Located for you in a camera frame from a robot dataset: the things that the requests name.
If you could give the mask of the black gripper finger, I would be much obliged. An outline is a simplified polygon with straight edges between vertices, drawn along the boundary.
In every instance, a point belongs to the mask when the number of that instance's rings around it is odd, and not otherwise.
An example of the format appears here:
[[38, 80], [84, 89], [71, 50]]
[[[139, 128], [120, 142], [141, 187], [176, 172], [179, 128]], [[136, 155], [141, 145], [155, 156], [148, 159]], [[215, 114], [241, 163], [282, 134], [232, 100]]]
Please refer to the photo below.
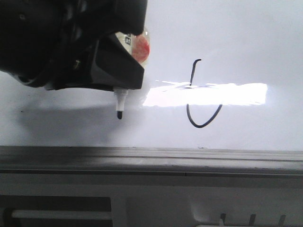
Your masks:
[[124, 34], [142, 34], [144, 31], [147, 3], [147, 0], [115, 0], [115, 29]]

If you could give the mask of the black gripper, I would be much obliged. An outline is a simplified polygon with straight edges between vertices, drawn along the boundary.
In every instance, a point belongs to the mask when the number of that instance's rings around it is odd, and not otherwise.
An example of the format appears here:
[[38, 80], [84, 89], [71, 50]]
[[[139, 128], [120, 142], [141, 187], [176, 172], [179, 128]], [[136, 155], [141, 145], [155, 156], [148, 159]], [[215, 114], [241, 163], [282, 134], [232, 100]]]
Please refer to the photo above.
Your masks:
[[3, 0], [0, 70], [49, 90], [141, 89], [144, 68], [113, 34], [116, 21], [115, 0]]

